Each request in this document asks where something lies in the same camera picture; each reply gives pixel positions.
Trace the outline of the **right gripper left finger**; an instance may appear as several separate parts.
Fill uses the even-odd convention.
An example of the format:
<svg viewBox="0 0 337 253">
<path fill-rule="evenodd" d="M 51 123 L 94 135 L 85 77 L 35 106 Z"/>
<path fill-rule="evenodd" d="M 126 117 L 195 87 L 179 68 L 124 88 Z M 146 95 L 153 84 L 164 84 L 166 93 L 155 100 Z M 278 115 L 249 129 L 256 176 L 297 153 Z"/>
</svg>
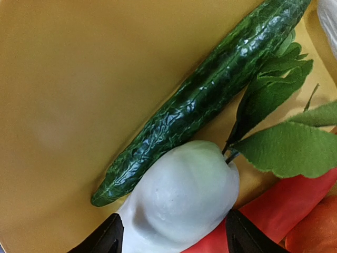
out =
<svg viewBox="0 0 337 253">
<path fill-rule="evenodd" d="M 121 253 L 124 227 L 118 213 L 111 214 L 71 253 Z"/>
</svg>

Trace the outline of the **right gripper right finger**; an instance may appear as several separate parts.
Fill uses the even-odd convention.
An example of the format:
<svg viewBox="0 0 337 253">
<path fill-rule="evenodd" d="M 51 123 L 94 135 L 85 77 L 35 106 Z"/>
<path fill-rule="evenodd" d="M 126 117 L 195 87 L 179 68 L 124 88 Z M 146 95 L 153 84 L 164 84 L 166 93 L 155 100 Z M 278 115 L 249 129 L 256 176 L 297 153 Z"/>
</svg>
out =
<svg viewBox="0 0 337 253">
<path fill-rule="evenodd" d="M 226 216 L 226 237 L 229 253 L 285 253 L 239 210 Z"/>
</svg>

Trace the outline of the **white toy radish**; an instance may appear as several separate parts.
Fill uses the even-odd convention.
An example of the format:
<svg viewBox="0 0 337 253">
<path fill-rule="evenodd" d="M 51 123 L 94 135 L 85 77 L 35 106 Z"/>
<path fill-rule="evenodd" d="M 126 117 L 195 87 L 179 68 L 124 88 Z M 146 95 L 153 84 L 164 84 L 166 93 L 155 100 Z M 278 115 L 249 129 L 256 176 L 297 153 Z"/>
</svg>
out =
<svg viewBox="0 0 337 253">
<path fill-rule="evenodd" d="M 213 142 L 159 158 L 119 208 L 122 252 L 183 252 L 212 232 L 239 196 L 240 176 Z"/>
</svg>

